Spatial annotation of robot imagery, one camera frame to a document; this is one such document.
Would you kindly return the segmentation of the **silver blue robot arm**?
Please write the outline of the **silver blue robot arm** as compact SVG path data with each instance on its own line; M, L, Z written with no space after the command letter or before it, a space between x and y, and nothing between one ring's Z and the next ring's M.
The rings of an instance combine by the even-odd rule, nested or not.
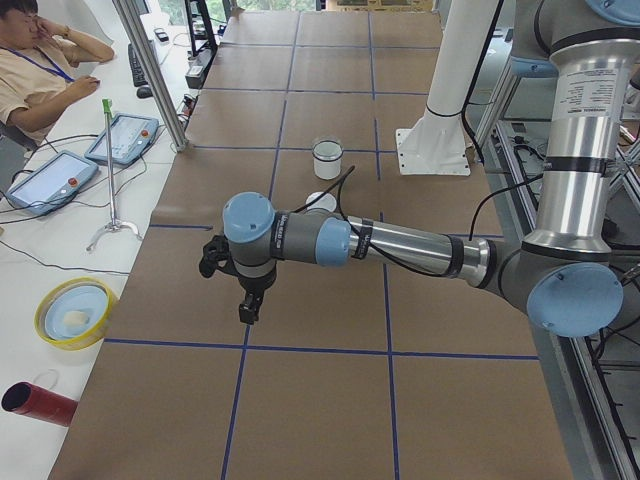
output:
M276 264L341 266L377 258L435 278L460 278L503 298L561 337L596 333L618 316L624 287L602 227L631 69L639 56L635 1L521 1L513 59L558 80L533 230L519 245L467 239L302 208L277 211L255 192L232 197L223 231L203 250L203 276L238 279L254 323Z

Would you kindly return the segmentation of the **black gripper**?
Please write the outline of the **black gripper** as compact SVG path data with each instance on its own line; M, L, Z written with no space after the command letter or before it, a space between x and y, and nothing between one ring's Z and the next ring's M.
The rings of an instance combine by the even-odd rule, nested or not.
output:
M259 320L260 303L265 292L275 283L276 273L269 272L255 278L239 275L238 280L245 291L245 298L238 306L239 319L244 324L255 324Z

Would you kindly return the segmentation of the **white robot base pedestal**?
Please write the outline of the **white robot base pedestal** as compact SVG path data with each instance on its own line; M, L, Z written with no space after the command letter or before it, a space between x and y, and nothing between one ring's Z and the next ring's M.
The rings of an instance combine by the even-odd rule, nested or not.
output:
M424 113L410 129L395 133L403 176L468 176L474 135L467 123L481 67L495 29L512 22L512 1L451 1L440 17L442 42Z

